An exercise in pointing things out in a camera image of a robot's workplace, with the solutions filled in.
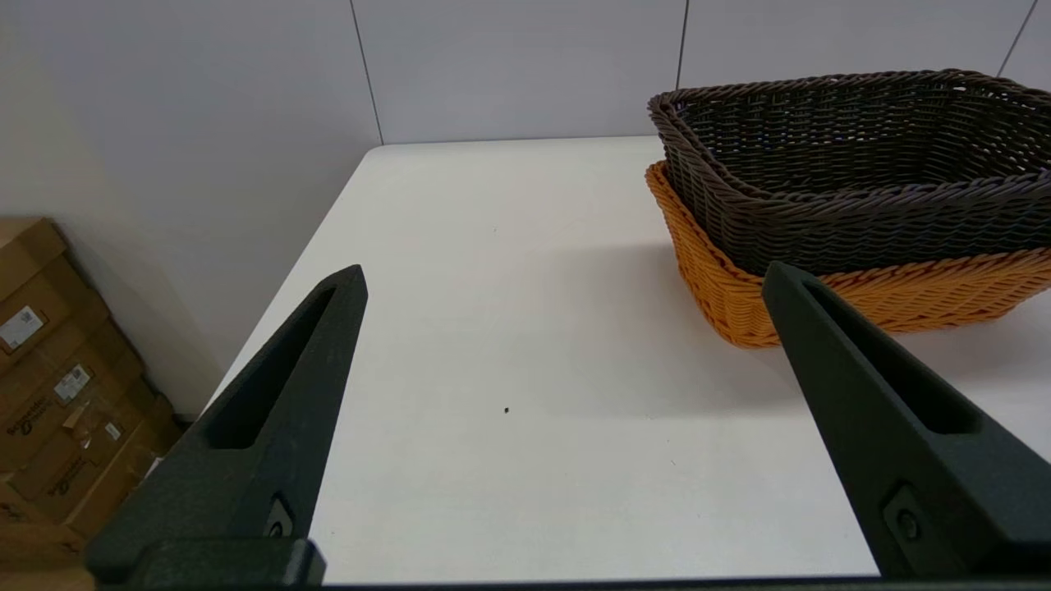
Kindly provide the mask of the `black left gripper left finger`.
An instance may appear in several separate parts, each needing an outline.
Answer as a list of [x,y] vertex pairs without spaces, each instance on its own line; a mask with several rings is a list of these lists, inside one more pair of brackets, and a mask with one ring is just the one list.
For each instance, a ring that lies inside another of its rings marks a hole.
[[320,586],[310,538],[368,289],[320,281],[89,543],[98,586]]

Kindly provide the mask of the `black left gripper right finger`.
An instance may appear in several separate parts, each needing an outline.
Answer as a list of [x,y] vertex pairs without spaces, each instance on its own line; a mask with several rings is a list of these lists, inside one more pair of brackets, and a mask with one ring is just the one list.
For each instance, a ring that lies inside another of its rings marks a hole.
[[883,580],[1047,580],[1049,463],[817,277],[762,295]]

